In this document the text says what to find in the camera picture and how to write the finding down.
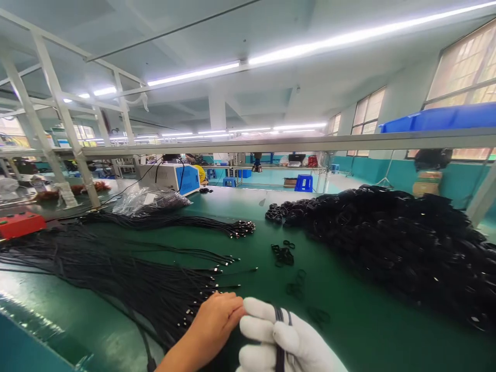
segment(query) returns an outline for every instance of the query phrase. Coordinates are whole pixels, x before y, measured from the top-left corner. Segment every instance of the green table surface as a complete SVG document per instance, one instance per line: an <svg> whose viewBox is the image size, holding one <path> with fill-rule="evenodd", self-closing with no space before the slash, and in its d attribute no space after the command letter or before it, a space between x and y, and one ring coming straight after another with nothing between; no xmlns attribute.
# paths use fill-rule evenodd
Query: green table surface
<svg viewBox="0 0 496 372"><path fill-rule="evenodd" d="M113 183L111 193L130 184ZM271 203L316 194L211 188L213 193L189 196L193 204L180 213L250 220L256 223L254 234L230 239L220 232L194 227L135 232L106 224L92 225L91 229L99 234L164 242L176 247L201 247L241 258L225 269L226 273L258 267L256 273L227 276L221 279L221 284L241 284L238 295L269 301L306 320L309 306L328 312L331 322L320 332L350 372L496 370L493 337L399 302L382 289L353 276L329 248L309 240L302 230L284 229L264 219ZM49 218L60 213L47 205L20 208L43 212ZM282 244L283 240L296 245L294 267L274 266L270 244ZM160 262L182 259L182 264L192 267L212 266L209 261L165 253L143 253L142 257ZM286 284L293 282L298 269L307 272L303 301L286 294ZM38 317L31 323L33 330L47 322L56 326L60 330L58 335L42 335L42 341L71 363L89 355L84 362L84 368L89 371L145 371L146 354L136 326L91 291L71 287L50 276L0 272L0 292L10 296L0 305L15 315L13 319L26 321L30 316ZM238 366L238 351L246 342L239 330L235 330L206 370L234 371ZM160 348L152 345L152 351L159 361Z"/></svg>

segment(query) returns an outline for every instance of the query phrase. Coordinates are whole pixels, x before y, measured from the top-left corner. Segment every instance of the blue plastic stool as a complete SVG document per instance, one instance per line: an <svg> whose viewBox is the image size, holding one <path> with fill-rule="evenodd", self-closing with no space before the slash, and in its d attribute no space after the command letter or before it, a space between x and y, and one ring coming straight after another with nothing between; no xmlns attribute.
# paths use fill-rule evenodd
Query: blue plastic stool
<svg viewBox="0 0 496 372"><path fill-rule="evenodd" d="M295 191L312 192L313 177L311 175L298 175L296 180Z"/></svg>
<svg viewBox="0 0 496 372"><path fill-rule="evenodd" d="M210 178L217 178L214 169L207 169L207 179L209 180Z"/></svg>
<svg viewBox="0 0 496 372"><path fill-rule="evenodd" d="M236 187L236 178L234 177L225 177L224 185L225 187Z"/></svg>

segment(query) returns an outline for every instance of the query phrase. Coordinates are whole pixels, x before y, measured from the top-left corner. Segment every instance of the red device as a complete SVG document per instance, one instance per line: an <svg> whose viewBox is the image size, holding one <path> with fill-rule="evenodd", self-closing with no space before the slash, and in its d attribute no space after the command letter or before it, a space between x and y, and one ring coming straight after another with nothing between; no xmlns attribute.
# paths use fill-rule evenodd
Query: red device
<svg viewBox="0 0 496 372"><path fill-rule="evenodd" d="M319 163L317 162L317 157L315 155L308 157L308 166L310 168L315 168L315 167L319 166Z"/></svg>
<svg viewBox="0 0 496 372"><path fill-rule="evenodd" d="M18 238L44 228L47 228L47 224L39 214L21 212L0 217L0 234L3 239Z"/></svg>

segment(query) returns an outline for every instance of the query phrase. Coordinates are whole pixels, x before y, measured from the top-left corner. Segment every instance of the fluorescent light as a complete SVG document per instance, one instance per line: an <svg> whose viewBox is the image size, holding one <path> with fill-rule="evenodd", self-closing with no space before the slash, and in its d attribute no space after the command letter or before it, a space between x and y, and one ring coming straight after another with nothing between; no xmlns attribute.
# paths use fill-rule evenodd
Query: fluorescent light
<svg viewBox="0 0 496 372"><path fill-rule="evenodd" d="M325 127L326 125L327 125L326 123L302 124L302 125L288 125L288 126L274 127L274 130L322 128L322 127Z"/></svg>
<svg viewBox="0 0 496 372"><path fill-rule="evenodd" d="M186 138L203 138L203 136L177 137L176 139L177 139L177 140L179 140L179 139L180 139L180 140L183 140L183 139L185 140Z"/></svg>
<svg viewBox="0 0 496 372"><path fill-rule="evenodd" d="M115 93L115 92L117 92L117 89L115 87L108 87L108 88L103 88L103 89L95 90L93 92L93 94L95 96L104 96L106 94ZM80 95L78 95L78 97L88 99L89 98L89 94L88 93L81 93Z"/></svg>
<svg viewBox="0 0 496 372"><path fill-rule="evenodd" d="M254 131L254 130L262 131L262 130L269 130L269 129L270 128L233 129L233 130L230 130L229 133L233 133L233 132L250 132L250 131Z"/></svg>
<svg viewBox="0 0 496 372"><path fill-rule="evenodd" d="M283 131L283 133L296 133L296 132L313 132L315 129L300 129L296 131Z"/></svg>
<svg viewBox="0 0 496 372"><path fill-rule="evenodd" d="M223 130L223 131L198 132L198 134L205 134L205 133L225 133L225 130Z"/></svg>
<svg viewBox="0 0 496 372"><path fill-rule="evenodd" d="M115 92L117 92L117 89L115 87L108 87L100 90L95 90L93 94L95 96L104 96L106 94L115 93Z"/></svg>
<svg viewBox="0 0 496 372"><path fill-rule="evenodd" d="M390 23L385 26L373 27L373 28L363 29L360 31L350 32L347 34L337 35L326 40L320 40L313 43L300 44L289 48L279 49L275 52L271 52L261 55L259 57L251 58L248 60L248 63L250 65L257 65L257 64L262 64L277 60L296 58L321 49L327 49L327 48L332 48L334 46L337 47L339 45L351 44L353 42L367 40L375 36L390 34L394 31L399 31L405 28L418 26L424 23L429 23L443 18L456 16L458 14L486 8L492 5L496 5L496 1L474 5L468 8L461 8L445 13L434 14L432 16L429 15L427 17L417 18L410 21Z"/></svg>
<svg viewBox="0 0 496 372"><path fill-rule="evenodd" d="M193 134L193 132L189 133L162 133L162 137L171 137L171 136L177 136L177 135L188 135L188 134Z"/></svg>
<svg viewBox="0 0 496 372"><path fill-rule="evenodd" d="M207 138L207 137L227 137L229 135L230 135L229 133L227 133L227 134L212 134L212 135L205 136L205 138Z"/></svg>
<svg viewBox="0 0 496 372"><path fill-rule="evenodd" d="M182 75L171 76L171 77L168 77L168 78L166 77L166 78L160 79L160 80L152 80L150 82L147 82L147 84L149 86L153 86L153 85L171 83L171 82L178 81L178 80L185 80L185 79L189 79L189 78L195 78L197 76L210 75L210 74L213 74L213 73L216 73L216 72L225 71L225 70L229 70L229 69L236 68L236 67L239 67L239 61L234 62L234 63L231 63L231 64L228 64L228 65L223 65L223 66L218 66L218 67L212 67L212 68L208 68L208 69L205 69L205 70L198 70L198 71L187 72L187 73L182 74Z"/></svg>

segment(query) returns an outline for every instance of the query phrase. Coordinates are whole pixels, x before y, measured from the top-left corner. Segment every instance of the white glove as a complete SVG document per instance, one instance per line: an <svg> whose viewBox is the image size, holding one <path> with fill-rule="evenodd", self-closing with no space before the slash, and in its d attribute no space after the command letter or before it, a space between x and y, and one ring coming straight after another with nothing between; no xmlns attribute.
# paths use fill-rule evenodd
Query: white glove
<svg viewBox="0 0 496 372"><path fill-rule="evenodd" d="M282 309L284 322L276 322L274 306L250 297L244 299L243 305L249 315L241 318L241 333L261 344L241 348L241 366L236 372L275 371L275 344L287 352L284 358L286 372L347 372L317 331L294 313L291 313L290 326L285 309Z"/></svg>

